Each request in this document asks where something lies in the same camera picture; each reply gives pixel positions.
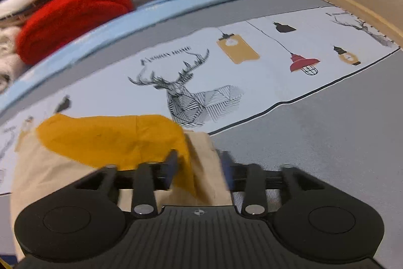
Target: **yellow lantern print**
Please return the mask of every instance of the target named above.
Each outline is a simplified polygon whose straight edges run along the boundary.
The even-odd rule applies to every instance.
[[[260,58],[260,55],[240,35],[223,33],[217,44],[235,64]]]
[[[339,59],[344,63],[351,64],[351,65],[359,65],[361,62],[358,60],[358,57],[353,53],[345,51],[343,48],[334,47],[334,50],[338,53]]]

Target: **black lampshade print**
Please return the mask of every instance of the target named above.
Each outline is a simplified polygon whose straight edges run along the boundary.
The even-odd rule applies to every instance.
[[[277,31],[280,33],[290,33],[292,31],[296,30],[295,28],[288,26],[288,25],[283,25],[283,24],[280,24],[277,22],[273,22],[273,23],[276,26]]]

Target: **yellow and beige cloth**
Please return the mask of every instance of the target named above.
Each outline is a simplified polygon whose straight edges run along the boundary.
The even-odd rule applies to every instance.
[[[159,115],[70,118],[55,114],[36,129],[24,129],[11,194],[11,220],[29,204],[107,164],[130,170],[162,162],[171,149],[179,171],[169,191],[156,191],[163,205],[231,205],[219,157],[205,133],[183,131]],[[131,190],[121,190],[118,206],[130,211]],[[24,255],[15,241],[17,258]]]

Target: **gray fabric surface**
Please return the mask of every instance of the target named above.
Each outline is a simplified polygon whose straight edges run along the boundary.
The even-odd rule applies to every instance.
[[[213,136],[237,162],[297,166],[382,216],[376,260],[403,268],[403,53]]]
[[[201,28],[323,6],[330,6],[330,4],[322,0],[237,0],[162,22],[99,50],[72,68],[49,79],[6,110],[0,118],[0,125],[22,109],[55,93],[60,88],[144,48],[184,37]]]

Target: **ribbed black surface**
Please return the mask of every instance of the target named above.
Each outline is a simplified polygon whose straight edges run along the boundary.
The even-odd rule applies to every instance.
[[[204,214],[197,215],[198,210]],[[137,220],[126,236],[98,257],[48,263],[28,256],[17,269],[375,269],[366,259],[352,264],[315,263],[291,253],[265,222],[239,216],[234,207],[167,206],[154,219]]]

